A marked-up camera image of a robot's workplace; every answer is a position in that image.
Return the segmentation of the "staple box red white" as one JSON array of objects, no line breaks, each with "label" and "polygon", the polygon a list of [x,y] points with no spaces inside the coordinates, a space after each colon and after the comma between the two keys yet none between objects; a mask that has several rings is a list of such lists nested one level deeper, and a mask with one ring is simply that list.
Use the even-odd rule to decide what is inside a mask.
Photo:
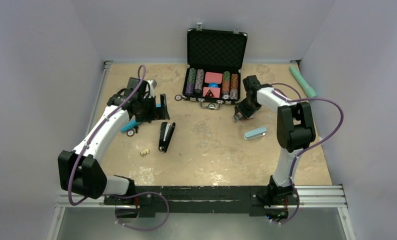
[{"label": "staple box red white", "polygon": [[247,121],[247,120],[252,120],[254,118],[255,118],[254,115],[252,115],[250,117],[246,117],[246,116],[242,116],[242,115],[239,115],[239,114],[235,114],[232,117],[234,123],[240,123],[240,122],[244,122],[244,121]]}]

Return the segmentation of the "black stapler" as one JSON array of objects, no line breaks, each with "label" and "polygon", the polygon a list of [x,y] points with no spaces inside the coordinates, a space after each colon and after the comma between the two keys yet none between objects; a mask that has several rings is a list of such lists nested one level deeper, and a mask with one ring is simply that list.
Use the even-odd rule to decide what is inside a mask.
[{"label": "black stapler", "polygon": [[164,153],[167,152],[175,128],[176,128],[175,122],[173,123],[163,122],[161,124],[159,131],[159,144],[158,144],[158,150],[160,152],[164,152]]}]

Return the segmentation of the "light blue stapler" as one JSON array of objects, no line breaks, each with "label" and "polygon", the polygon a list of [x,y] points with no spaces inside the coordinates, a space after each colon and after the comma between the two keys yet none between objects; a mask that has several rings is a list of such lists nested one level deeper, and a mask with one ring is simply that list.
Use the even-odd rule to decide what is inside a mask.
[{"label": "light blue stapler", "polygon": [[252,130],[249,130],[244,133],[243,138],[248,141],[256,138],[263,137],[267,133],[267,128],[265,126],[258,127]]}]

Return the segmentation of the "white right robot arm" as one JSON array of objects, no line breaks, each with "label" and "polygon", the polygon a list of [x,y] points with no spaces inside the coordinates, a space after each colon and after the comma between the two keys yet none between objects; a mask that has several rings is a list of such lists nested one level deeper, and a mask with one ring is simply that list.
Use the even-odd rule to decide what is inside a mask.
[{"label": "white right robot arm", "polygon": [[281,147],[275,172],[269,179],[262,200],[278,204],[293,193],[296,162],[300,152],[316,139],[311,106],[308,102],[293,102],[271,84],[262,84],[255,75],[243,79],[246,97],[234,108],[233,120],[242,122],[261,107],[276,113],[276,138]]}]

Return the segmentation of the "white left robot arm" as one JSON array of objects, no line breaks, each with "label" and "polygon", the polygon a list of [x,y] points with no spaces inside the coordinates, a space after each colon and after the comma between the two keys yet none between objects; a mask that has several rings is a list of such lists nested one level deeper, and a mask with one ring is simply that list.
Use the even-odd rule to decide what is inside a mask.
[{"label": "white left robot arm", "polygon": [[112,95],[100,119],[87,136],[72,150],[63,150],[58,158],[60,187],[68,193],[97,199],[116,195],[124,205],[136,197],[134,181],[128,177],[107,175],[100,162],[121,128],[131,119],[138,122],[169,120],[166,95],[156,104],[155,80],[131,77],[127,86]]}]

